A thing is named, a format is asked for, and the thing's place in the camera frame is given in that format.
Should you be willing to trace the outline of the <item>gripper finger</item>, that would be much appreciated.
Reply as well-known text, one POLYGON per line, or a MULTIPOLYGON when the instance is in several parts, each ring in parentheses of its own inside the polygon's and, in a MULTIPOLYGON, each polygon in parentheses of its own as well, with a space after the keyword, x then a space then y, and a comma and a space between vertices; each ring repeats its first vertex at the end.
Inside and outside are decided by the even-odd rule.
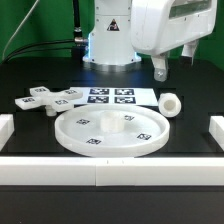
POLYGON ((194 56, 198 47, 198 40, 194 40, 186 43, 183 46, 183 50, 181 53, 181 62, 183 64, 192 64, 194 61, 194 56))
POLYGON ((151 57, 154 66, 154 79, 159 82, 167 80, 168 76, 168 58, 166 55, 157 55, 151 57))

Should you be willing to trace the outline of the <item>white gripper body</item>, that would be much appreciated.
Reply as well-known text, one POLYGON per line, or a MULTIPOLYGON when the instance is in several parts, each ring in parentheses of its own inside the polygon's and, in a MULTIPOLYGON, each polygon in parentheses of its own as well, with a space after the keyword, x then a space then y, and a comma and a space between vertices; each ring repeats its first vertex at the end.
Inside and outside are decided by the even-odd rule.
POLYGON ((134 50, 159 55, 212 33, 218 0, 133 0, 134 50))

